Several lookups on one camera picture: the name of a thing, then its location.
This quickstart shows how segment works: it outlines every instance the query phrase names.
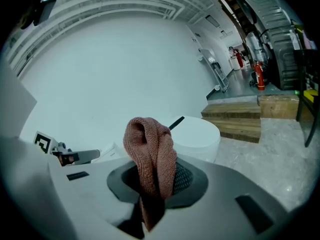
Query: white machine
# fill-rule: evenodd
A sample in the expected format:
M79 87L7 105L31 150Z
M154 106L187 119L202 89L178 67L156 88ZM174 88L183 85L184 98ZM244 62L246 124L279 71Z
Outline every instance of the white machine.
M133 161L62 167L57 157L20 141L16 136L35 102L27 102L34 99L5 64L0 73L0 116L6 119L0 124L0 177L18 211L46 239L254 239L271 234L287 215L239 172L180 154L185 137L192 147L198 144L194 151L211 152L214 160L220 140L213 124L186 117L180 130L179 124L172 129L178 153L174 195L165 200L162 219L144 235ZM193 131L181 135L184 129ZM201 143L202 130L213 140Z
M176 116L167 126L171 128L173 148L178 154L215 162L221 137L214 124L196 117Z
M230 61L231 61L232 68L233 68L235 71L241 69L241 67L240 67L240 65L239 65L239 62L238 62L238 59L237 59L236 57L232 57L232 58L230 59Z

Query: gray floor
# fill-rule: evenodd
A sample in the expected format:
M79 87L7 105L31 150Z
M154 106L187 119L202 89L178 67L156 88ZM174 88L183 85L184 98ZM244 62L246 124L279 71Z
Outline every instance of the gray floor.
M213 93L209 98L210 100L228 99L244 96L261 96L261 95L291 95L295 94L293 90L280 90L272 83L265 86L265 90L258 90L257 87L251 87L249 85L252 69L250 67L246 69L240 69L232 71L228 76L229 88L223 93L222 91Z
M305 202L320 171L320 144L304 147L300 124L261 119L259 144L221 138L215 163L235 169L261 186L288 210Z

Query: gas cylinder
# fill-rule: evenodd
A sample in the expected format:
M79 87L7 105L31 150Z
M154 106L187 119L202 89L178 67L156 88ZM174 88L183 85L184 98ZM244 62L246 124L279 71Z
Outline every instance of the gas cylinder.
M255 71L258 90L263 91L265 89L265 81L264 81L263 70L262 70L260 64L258 64L258 63L254 63L253 64L253 69Z

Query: white wall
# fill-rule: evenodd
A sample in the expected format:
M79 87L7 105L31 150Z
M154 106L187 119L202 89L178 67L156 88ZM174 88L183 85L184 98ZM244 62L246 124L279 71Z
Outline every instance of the white wall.
M220 0L220 1L223 3L223 5L229 11L229 13L234 14L234 12L232 11L231 7L229 6L226 0Z
M73 150L122 145L133 117L200 117L214 88L183 23L151 16L100 18L35 59L23 85L37 100L21 133L36 131Z
M0 55L0 136L18 137L36 103Z
M209 50L217 62L219 62L225 75L229 74L232 67L229 63L230 54L225 44L220 39L215 39L214 34L199 25L190 25L190 30L193 33L200 35L196 36L199 44L203 49Z
M210 35L211 38L214 38L215 40L219 41L219 43L224 44L227 48L230 46L241 45L242 39L235 25L222 9L222 6L219 3L219 1L218 0L211 0L211 1L213 2L213 6L205 12L205 16L211 15L220 24L220 26L215 27L209 21L207 21L205 17L203 17L203 19L201 19L195 25L209 31L211 33ZM221 31L225 31L226 33L229 33L232 31L233 34L223 39L220 39L220 37L223 36Z

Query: knitted cloth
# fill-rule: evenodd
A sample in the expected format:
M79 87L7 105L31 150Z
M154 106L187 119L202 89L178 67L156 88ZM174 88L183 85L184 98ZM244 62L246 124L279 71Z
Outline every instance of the knitted cloth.
M164 200L173 193L177 153L171 132L153 118L136 117L126 127L123 145L138 168L141 213L150 231L165 212Z

